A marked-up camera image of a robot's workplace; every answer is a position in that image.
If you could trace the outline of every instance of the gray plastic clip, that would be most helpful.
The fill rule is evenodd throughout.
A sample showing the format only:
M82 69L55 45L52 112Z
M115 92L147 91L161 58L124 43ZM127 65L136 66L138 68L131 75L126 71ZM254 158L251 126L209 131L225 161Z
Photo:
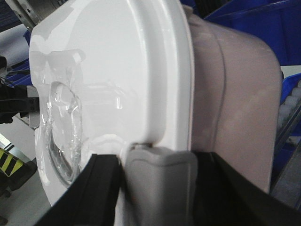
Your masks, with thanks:
M132 150L125 172L138 225L193 225L191 211L197 167L195 155L188 151Z

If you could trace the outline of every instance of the blue plastic bin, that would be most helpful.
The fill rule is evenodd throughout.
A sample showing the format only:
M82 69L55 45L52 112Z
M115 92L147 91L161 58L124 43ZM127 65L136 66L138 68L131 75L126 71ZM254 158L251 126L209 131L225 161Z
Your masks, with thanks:
M281 65L301 65L301 0L232 0L205 20L261 38Z

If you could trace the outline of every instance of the gray floor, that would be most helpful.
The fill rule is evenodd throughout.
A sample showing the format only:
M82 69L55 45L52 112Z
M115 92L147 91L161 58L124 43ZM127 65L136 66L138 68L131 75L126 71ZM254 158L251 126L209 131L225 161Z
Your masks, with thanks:
M8 219L7 226L33 226L49 208L38 172L11 197L0 197L0 215Z

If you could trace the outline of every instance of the blue container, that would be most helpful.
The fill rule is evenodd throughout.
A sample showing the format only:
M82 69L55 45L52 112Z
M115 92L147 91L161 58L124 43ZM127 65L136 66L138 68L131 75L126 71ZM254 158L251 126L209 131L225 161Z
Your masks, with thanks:
M14 66L12 66L14 71L19 71L19 70L29 70L29 59L26 59ZM13 85L32 85L31 77L30 74L28 73L11 73L7 75L7 80L11 82L8 86L13 86Z
M301 65L301 0L232 0L205 20L261 38L281 65Z

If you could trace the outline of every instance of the clear plastic film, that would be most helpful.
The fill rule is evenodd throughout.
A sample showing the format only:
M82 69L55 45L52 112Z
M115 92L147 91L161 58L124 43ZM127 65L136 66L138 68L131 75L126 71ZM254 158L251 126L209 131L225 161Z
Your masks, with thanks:
M66 85L52 83L45 141L50 162L65 187L80 172L81 132L81 106L78 97Z

